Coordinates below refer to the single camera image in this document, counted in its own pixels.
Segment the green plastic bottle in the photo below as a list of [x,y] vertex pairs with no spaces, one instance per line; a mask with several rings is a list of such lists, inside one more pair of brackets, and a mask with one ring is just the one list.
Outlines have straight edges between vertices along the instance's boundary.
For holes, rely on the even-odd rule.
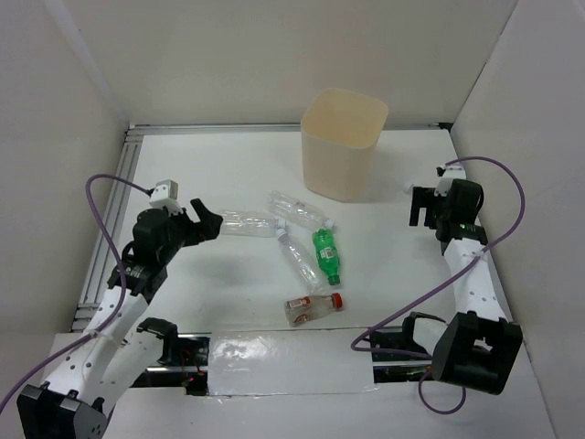
[[335,236],[329,229],[320,229],[312,235],[316,259],[330,285],[340,285],[340,258]]

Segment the clear bottle red cap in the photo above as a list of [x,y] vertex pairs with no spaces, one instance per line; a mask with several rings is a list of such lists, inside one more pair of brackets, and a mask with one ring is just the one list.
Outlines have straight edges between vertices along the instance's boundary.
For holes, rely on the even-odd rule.
[[285,301],[284,312],[289,325],[297,327],[338,312],[343,306],[343,298],[339,293],[307,295]]

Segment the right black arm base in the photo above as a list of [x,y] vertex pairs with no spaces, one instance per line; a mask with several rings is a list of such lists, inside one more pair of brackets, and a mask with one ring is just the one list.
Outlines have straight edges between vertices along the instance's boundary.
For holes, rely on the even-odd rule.
[[371,353],[376,384],[418,381],[431,364],[427,351],[409,342],[398,327],[375,332],[366,338],[366,345],[390,349],[386,353]]

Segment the clear bottle white cap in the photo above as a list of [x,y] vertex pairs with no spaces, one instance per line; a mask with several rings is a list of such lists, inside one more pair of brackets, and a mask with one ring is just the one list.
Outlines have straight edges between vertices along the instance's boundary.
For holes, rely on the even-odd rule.
[[321,294],[328,289],[316,261],[301,242],[285,229],[277,229],[276,238],[284,260],[309,294]]

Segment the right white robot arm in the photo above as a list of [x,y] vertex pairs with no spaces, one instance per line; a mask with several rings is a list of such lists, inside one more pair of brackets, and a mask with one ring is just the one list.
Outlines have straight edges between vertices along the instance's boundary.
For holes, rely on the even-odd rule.
[[523,341],[519,325],[499,305],[485,258],[488,240],[475,220],[482,187],[455,178],[449,187],[415,187],[409,223],[423,215],[434,230],[455,281],[451,321],[413,312],[406,317],[399,348],[410,359],[431,356],[432,377],[441,382],[497,395],[501,393]]

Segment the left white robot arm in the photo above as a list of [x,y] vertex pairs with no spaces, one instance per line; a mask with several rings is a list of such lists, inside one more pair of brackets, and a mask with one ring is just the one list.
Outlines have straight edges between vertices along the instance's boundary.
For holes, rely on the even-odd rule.
[[123,394],[144,370],[173,363],[180,354],[176,324],[144,312],[167,277],[167,266],[184,247],[218,237],[222,217],[195,198],[191,220],[173,199],[152,203],[133,226],[122,266],[108,281],[99,310],[75,348],[16,405],[26,438],[101,438]]

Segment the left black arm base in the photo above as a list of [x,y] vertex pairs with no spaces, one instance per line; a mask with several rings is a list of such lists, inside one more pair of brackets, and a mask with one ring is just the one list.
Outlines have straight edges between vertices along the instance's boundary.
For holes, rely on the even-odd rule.
[[209,334],[180,334],[171,358],[146,368],[133,388],[179,389],[188,396],[207,396],[209,345]]

